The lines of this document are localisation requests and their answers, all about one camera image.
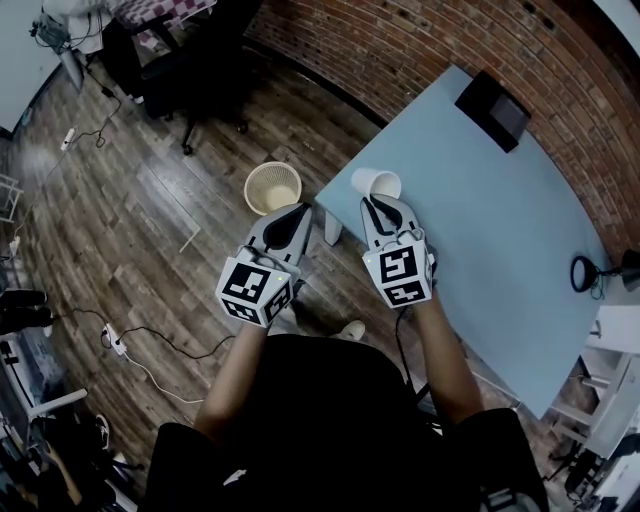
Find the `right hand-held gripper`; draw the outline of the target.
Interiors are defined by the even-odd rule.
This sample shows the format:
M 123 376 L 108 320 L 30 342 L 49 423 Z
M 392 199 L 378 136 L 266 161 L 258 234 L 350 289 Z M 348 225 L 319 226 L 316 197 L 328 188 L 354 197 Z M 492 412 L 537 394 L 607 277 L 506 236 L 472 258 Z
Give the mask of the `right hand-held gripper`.
M 386 304 L 396 309 L 431 300 L 434 255 L 413 209 L 399 199 L 371 195 L 361 200 L 360 211 L 370 250 L 363 262 Z

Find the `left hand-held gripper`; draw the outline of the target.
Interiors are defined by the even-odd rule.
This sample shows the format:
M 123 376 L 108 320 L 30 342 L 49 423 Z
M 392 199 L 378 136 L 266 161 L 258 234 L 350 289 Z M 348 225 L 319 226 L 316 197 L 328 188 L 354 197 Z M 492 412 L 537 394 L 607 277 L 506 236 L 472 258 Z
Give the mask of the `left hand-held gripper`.
M 245 242 L 252 247 L 241 247 L 235 257 L 226 259 L 215 290 L 227 315 L 267 328 L 287 307 L 301 276 L 294 265 L 306 250 L 312 218 L 311 205 L 298 203 L 261 217 L 253 225 Z

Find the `white paper cup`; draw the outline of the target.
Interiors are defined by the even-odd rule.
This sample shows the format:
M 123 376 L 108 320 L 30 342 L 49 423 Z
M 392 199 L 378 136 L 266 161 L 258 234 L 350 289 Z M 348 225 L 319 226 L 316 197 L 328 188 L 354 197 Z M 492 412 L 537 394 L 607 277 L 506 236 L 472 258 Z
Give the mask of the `white paper cup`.
M 351 186 L 363 197 L 372 194 L 399 199 L 402 191 L 400 178 L 391 171 L 358 168 L 351 176 Z

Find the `cream mesh waste basket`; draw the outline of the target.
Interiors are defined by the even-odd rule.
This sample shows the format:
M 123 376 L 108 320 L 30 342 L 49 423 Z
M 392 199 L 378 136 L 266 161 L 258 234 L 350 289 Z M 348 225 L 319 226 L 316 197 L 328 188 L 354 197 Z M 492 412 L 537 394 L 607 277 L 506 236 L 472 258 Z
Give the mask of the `cream mesh waste basket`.
M 257 166 L 244 183 L 244 199 L 260 216 L 296 204 L 301 192 L 302 182 L 298 172 L 291 165 L 278 161 Z

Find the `person's right forearm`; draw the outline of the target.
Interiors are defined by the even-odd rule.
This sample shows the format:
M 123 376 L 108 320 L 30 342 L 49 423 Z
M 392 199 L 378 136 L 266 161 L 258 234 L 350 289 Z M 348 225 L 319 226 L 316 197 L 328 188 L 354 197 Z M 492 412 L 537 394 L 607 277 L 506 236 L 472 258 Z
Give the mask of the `person's right forearm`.
M 463 347 L 436 291 L 412 306 L 423 351 L 427 381 L 438 414 L 456 425 L 484 410 L 481 392 Z

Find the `person's left forearm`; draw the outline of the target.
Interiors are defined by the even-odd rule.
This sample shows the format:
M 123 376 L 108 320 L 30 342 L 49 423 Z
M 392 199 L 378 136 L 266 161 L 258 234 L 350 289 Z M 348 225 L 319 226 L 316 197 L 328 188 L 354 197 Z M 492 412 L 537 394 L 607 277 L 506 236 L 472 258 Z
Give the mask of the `person's left forearm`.
M 217 445 L 228 442 L 255 380 L 268 330 L 244 323 L 204 401 L 194 428 Z

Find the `light blue table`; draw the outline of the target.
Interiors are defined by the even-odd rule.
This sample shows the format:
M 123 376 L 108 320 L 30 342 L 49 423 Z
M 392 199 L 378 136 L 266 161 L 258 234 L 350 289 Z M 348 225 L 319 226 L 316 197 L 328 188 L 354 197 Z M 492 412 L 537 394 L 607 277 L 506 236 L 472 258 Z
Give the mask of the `light blue table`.
M 578 255 L 608 254 L 572 188 L 530 134 L 503 151 L 456 107 L 471 77 L 448 68 L 317 195 L 362 237 L 359 168 L 391 171 L 438 252 L 437 290 L 457 334 L 536 416 L 554 402 L 599 305 L 576 293 Z

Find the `black box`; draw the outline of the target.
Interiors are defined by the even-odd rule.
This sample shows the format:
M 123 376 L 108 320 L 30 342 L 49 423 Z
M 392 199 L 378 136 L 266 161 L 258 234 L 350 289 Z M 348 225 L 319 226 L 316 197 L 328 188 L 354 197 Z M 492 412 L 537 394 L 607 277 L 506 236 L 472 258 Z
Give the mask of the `black box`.
M 479 72 L 455 101 L 505 153 L 519 145 L 531 113 L 486 71 Z

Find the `person's black shirt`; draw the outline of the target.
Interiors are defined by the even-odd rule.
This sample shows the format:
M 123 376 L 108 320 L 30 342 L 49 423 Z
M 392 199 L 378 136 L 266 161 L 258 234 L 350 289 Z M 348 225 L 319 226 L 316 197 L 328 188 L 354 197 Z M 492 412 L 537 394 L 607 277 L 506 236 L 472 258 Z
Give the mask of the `person's black shirt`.
M 167 423 L 140 512 L 548 512 L 517 415 L 435 432 L 379 350 L 267 340 L 227 444 Z

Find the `black office chair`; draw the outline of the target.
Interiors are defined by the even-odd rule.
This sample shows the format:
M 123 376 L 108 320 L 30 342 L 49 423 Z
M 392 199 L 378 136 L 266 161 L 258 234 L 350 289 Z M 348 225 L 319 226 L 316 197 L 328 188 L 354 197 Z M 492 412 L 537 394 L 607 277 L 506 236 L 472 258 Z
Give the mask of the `black office chair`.
M 215 115 L 245 134 L 248 123 L 238 112 L 242 70 L 242 38 L 255 12 L 248 5 L 232 3 L 202 21 L 183 45 L 141 69 L 143 104 L 152 118 L 171 120 L 177 111 L 186 114 L 187 127 L 181 147 L 189 156 L 189 138 L 197 122 Z

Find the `black desk lamp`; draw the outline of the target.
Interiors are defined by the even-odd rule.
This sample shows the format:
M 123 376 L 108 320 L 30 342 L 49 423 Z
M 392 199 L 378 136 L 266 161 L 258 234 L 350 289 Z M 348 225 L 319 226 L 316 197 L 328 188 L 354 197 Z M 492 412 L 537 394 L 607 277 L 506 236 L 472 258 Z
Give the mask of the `black desk lamp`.
M 576 256 L 571 262 L 570 282 L 573 291 L 576 293 L 589 291 L 594 300 L 604 298 L 605 279 L 616 276 L 622 279 L 623 287 L 628 292 L 640 287 L 640 252 L 626 250 L 621 263 L 609 270 L 601 270 L 583 255 Z

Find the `checkered tablecloth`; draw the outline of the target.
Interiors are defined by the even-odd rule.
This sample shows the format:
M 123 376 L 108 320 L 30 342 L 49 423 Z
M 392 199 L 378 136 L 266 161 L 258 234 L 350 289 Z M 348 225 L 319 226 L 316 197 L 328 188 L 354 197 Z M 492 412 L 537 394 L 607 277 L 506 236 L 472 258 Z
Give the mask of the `checkered tablecloth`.
M 121 23 L 131 28 L 169 14 L 164 25 L 171 31 L 176 27 L 183 29 L 187 19 L 202 11 L 211 13 L 217 2 L 218 0 L 122 0 L 113 12 Z

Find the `white desk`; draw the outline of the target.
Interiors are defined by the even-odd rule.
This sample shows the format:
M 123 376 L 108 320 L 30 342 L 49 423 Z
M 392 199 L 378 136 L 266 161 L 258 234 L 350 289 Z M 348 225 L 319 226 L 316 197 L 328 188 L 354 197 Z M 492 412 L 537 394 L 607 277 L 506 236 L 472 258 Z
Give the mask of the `white desk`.
M 636 420 L 640 421 L 640 305 L 603 305 L 586 347 L 618 357 L 612 371 L 592 375 L 583 383 L 601 392 L 591 413 L 557 400 L 551 409 L 575 421 L 579 432 L 558 422 L 554 430 L 609 458 Z

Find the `white table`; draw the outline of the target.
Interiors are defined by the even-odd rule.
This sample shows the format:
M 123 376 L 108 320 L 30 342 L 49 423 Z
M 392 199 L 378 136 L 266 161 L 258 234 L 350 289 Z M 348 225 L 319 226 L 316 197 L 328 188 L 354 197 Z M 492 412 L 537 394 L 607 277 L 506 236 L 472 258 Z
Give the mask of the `white table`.
M 77 90 L 84 73 L 77 40 L 66 18 L 49 13 L 45 0 L 0 0 L 0 136 L 11 139 L 25 112 L 64 69 Z

